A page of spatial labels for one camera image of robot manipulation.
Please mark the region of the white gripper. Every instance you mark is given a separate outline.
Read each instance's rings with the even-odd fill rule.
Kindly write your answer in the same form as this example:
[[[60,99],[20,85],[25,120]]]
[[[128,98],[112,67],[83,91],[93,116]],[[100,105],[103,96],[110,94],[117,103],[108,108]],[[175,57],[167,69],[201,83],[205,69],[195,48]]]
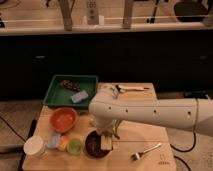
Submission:
[[[96,132],[98,135],[102,136],[112,136],[114,134],[114,125],[97,125]]]

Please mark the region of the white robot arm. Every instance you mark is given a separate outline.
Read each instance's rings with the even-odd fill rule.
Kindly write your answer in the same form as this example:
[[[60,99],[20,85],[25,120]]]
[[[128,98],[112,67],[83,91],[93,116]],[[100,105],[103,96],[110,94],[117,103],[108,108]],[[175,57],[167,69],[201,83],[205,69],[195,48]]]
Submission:
[[[115,119],[151,124],[213,137],[213,100],[121,100],[98,92],[89,104],[97,128],[106,130]]]

